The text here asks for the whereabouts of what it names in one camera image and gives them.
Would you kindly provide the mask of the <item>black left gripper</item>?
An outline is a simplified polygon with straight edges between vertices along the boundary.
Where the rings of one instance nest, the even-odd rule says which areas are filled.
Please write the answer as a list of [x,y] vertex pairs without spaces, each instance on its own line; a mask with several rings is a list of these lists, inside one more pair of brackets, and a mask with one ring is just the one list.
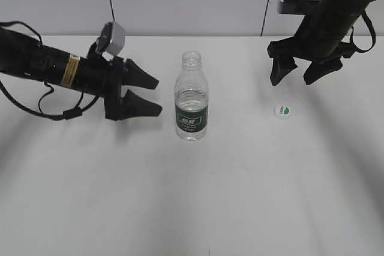
[[66,120],[83,115],[100,98],[104,101],[105,117],[120,121],[138,117],[158,117],[163,108],[159,104],[145,100],[128,90],[121,96],[123,86],[135,86],[155,90],[159,80],[142,70],[132,59],[114,56],[106,60],[100,55],[78,58],[70,55],[67,59],[61,86],[94,96],[89,104],[63,112]]

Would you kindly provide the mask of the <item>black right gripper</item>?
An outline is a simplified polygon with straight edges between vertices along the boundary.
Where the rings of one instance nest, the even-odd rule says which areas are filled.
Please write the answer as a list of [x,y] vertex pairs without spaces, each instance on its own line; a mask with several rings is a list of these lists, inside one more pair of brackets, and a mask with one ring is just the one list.
[[305,84],[311,85],[340,70],[343,67],[340,56],[354,53],[353,44],[343,41],[354,24],[354,5],[318,4],[303,16],[294,36],[268,45],[268,55],[273,58],[270,75],[273,86],[298,67],[294,58],[323,62],[312,62],[304,73]]

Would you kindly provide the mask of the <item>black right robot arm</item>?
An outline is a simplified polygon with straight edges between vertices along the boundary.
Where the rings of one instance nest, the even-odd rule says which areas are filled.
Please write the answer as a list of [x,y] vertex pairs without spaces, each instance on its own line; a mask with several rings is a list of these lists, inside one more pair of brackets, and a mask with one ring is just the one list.
[[373,1],[376,0],[278,0],[278,13],[304,18],[292,37],[269,43],[271,84],[278,85],[296,69],[295,59],[310,62],[304,73],[304,82],[310,85],[340,70],[343,58],[365,53],[353,40],[354,24],[359,18],[365,22],[375,45],[376,32],[366,12]]

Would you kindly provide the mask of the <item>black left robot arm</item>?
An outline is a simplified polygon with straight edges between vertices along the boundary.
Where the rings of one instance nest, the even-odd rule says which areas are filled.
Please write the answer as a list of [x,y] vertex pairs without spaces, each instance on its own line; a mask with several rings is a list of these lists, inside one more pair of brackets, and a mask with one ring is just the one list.
[[122,121],[136,117],[157,117],[162,106],[145,100],[123,86],[154,90],[159,81],[143,71],[131,59],[119,56],[105,59],[89,48],[85,58],[70,52],[42,45],[29,35],[1,29],[1,72],[21,79],[35,80],[104,100],[105,117]]

